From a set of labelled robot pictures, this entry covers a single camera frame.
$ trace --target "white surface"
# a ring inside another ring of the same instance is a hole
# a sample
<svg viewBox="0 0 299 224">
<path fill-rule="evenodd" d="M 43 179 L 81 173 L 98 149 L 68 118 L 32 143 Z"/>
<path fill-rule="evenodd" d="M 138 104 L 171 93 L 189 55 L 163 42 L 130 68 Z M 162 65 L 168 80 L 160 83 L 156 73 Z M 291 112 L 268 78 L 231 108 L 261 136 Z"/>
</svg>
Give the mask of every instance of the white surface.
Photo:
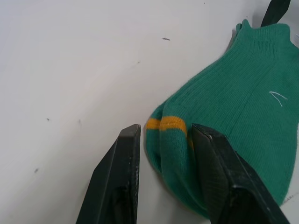
<svg viewBox="0 0 299 224">
<path fill-rule="evenodd" d="M 258 27 L 269 2 L 2 0 L 0 223 L 74 224 L 120 130 L 143 126 L 225 52 L 237 23 Z M 292 0 L 283 19 L 295 32 L 298 11 Z M 298 222 L 293 204 L 283 210 Z M 143 144 L 137 221 L 209 223 L 162 187 Z"/>
</svg>

